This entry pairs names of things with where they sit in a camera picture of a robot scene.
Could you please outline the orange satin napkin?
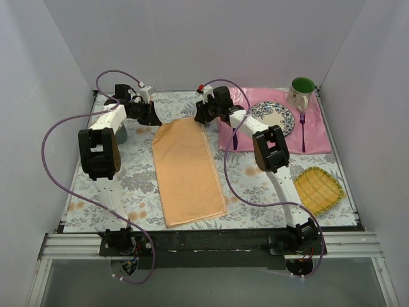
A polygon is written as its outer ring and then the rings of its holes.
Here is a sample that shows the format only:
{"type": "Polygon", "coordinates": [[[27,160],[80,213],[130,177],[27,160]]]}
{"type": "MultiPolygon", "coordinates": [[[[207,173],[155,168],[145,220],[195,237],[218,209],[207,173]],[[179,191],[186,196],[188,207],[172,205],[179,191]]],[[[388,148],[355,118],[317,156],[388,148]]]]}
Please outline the orange satin napkin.
{"type": "Polygon", "coordinates": [[[162,124],[152,152],[168,228],[227,214],[212,149],[200,123],[190,117],[162,124]]]}

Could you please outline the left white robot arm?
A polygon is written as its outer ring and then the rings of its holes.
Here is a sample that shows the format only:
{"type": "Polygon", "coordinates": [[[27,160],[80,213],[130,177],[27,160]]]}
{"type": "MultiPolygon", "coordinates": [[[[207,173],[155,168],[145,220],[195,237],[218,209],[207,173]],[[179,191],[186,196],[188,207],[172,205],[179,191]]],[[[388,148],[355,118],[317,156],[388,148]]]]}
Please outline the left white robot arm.
{"type": "Polygon", "coordinates": [[[121,155],[116,134],[125,132],[126,119],[137,120],[141,125],[160,126],[151,95],[153,86],[140,86],[132,96],[127,84],[117,84],[115,95],[104,104],[104,113],[88,129],[78,133],[79,151],[83,172],[94,183],[100,204],[107,210],[108,221],[102,238],[108,248],[115,249],[123,256],[131,255],[136,241],[125,216],[121,202],[118,175],[121,170],[121,155]]]}

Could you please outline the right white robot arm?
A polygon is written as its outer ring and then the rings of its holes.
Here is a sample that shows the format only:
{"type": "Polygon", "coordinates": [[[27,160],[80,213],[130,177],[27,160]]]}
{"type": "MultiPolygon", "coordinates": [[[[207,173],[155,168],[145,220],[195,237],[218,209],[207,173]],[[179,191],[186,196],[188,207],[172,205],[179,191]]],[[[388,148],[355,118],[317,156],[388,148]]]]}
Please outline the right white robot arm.
{"type": "Polygon", "coordinates": [[[215,119],[228,124],[232,129],[227,147],[231,146],[237,132],[241,131],[252,139],[254,158],[258,168],[265,172],[279,197],[278,203],[257,204],[243,199],[233,189],[228,177],[227,159],[224,154],[224,176],[231,192],[241,202],[253,207],[281,206],[286,218],[286,230],[283,246],[296,254],[309,251],[318,240],[320,226],[314,216],[302,203],[289,168],[289,150],[282,129],[278,125],[267,126],[251,115],[251,106],[244,109],[235,105],[230,90],[226,86],[213,88],[200,85],[197,92],[202,99],[196,103],[194,120],[207,124],[215,119]]]}

